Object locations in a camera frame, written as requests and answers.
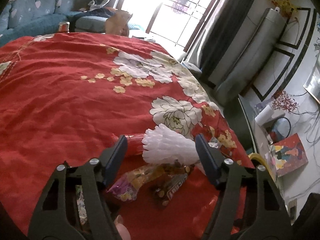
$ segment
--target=black wall trim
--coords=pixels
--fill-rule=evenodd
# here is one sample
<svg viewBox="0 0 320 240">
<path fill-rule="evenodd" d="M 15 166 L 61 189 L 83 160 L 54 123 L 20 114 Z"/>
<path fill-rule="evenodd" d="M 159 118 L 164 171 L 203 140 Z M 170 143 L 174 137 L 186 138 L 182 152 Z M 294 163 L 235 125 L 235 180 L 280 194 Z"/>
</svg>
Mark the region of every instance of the black wall trim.
<svg viewBox="0 0 320 240">
<path fill-rule="evenodd" d="M 316 9 L 313 9 L 313 15 L 312 15 L 312 20 L 311 20 L 311 26 L 306 38 L 306 42 L 303 45 L 303 48 L 300 52 L 300 55 L 298 56 L 296 62 L 294 63 L 292 69 L 290 70 L 289 74 L 286 76 L 286 78 L 284 79 L 284 81 L 282 82 L 282 84 L 280 85 L 280 87 L 277 89 L 276 93 L 279 93 L 281 91 L 283 91 L 285 89 L 285 87 L 288 85 L 288 83 L 290 82 L 290 80 L 292 79 L 293 75 L 296 73 L 297 69 L 299 68 L 306 52 L 307 49 L 309 47 L 313 32 L 315 30 L 315 26 L 316 26 L 316 21 L 317 21 L 317 11 Z"/>
<path fill-rule="evenodd" d="M 281 40 L 278 41 L 278 44 L 285 45 L 285 46 L 288 46 L 288 47 L 293 48 L 293 49 L 298 49 L 299 48 L 299 46 L 300 46 L 300 44 L 302 42 L 303 36 L 304 36 L 304 34 L 305 34 L 306 30 L 307 30 L 307 26 L 308 26 L 309 19 L 310 19 L 310 14 L 311 14 L 311 8 L 298 8 L 298 10 L 299 11 L 308 11 L 308 15 L 307 15 L 306 21 L 304 23 L 304 26 L 303 26 L 303 29 L 302 29 L 302 32 L 301 32 L 301 35 L 300 35 L 300 38 L 299 38 L 297 44 L 291 44 L 291 43 L 287 43 L 287 42 L 284 42 L 284 41 L 281 41 Z M 280 39 L 282 38 L 282 36 L 283 36 L 287 26 L 288 26 L 288 23 L 290 22 L 290 19 L 291 19 L 291 17 L 287 19 L 287 22 L 286 22 L 286 24 L 284 26 L 284 29 L 282 30 L 282 33 L 280 35 Z"/>
<path fill-rule="evenodd" d="M 268 89 L 268 91 L 262 95 L 258 89 L 255 87 L 255 85 L 252 85 L 251 88 L 253 89 L 253 91 L 257 94 L 257 96 L 259 97 L 259 99 L 261 101 L 265 100 L 267 98 L 267 96 L 272 92 L 272 90 L 275 88 L 275 86 L 278 84 L 278 82 L 280 81 L 280 79 L 282 78 L 282 76 L 284 75 L 284 73 L 287 71 L 287 69 L 289 68 L 293 58 L 294 58 L 294 54 L 293 53 L 290 53 L 286 50 L 283 50 L 283 49 L 278 49 L 278 48 L 274 48 L 273 49 L 273 52 L 279 52 L 279 53 L 282 53 L 286 56 L 289 57 L 287 63 L 285 64 L 284 68 L 282 69 L 282 71 L 280 72 L 279 76 L 276 78 L 276 80 L 273 82 L 273 84 L 271 85 L 271 87 Z"/>
</svg>

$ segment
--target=can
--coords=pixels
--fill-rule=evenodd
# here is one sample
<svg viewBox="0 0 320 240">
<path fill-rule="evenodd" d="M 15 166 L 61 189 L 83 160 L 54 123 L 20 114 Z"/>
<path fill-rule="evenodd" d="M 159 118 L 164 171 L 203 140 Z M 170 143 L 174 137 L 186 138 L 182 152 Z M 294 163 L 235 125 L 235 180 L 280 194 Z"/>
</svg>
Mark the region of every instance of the can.
<svg viewBox="0 0 320 240">
<path fill-rule="evenodd" d="M 70 22 L 59 22 L 58 33 L 69 33 Z"/>
</svg>

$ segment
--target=red berry branch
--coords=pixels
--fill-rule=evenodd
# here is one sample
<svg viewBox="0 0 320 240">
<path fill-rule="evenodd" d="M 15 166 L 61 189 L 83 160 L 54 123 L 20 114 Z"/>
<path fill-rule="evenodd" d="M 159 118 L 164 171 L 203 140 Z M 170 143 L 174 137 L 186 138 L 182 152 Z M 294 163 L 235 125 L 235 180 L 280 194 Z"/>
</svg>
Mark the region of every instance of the red berry branch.
<svg viewBox="0 0 320 240">
<path fill-rule="evenodd" d="M 289 95 L 283 90 L 274 95 L 274 100 L 272 102 L 272 108 L 274 110 L 282 109 L 292 113 L 294 110 L 298 109 L 298 103 L 290 98 Z"/>
</svg>

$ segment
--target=white paper roll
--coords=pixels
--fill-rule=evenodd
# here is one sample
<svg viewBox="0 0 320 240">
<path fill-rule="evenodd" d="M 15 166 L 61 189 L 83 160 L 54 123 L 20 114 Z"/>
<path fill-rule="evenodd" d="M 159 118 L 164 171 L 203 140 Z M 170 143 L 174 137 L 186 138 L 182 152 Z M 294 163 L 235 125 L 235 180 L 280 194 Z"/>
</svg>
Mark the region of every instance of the white paper roll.
<svg viewBox="0 0 320 240">
<path fill-rule="evenodd" d="M 258 114 L 255 118 L 255 121 L 259 126 L 262 126 L 266 123 L 273 115 L 275 111 L 271 108 L 270 105 L 267 105 L 260 114 Z"/>
</svg>

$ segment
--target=pink heart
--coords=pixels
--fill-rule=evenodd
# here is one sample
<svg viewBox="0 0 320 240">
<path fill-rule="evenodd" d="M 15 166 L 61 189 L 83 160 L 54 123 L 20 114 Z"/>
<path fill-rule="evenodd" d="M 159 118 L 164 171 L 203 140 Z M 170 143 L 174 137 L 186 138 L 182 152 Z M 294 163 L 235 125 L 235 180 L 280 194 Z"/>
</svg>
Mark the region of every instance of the pink heart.
<svg viewBox="0 0 320 240">
<path fill-rule="evenodd" d="M 14 9 L 12 12 L 11 12 L 11 17 L 14 17 L 17 13 L 17 9 Z"/>
<path fill-rule="evenodd" d="M 35 2 L 36 7 L 39 9 L 40 5 L 41 5 L 41 1 L 36 1 Z"/>
</svg>

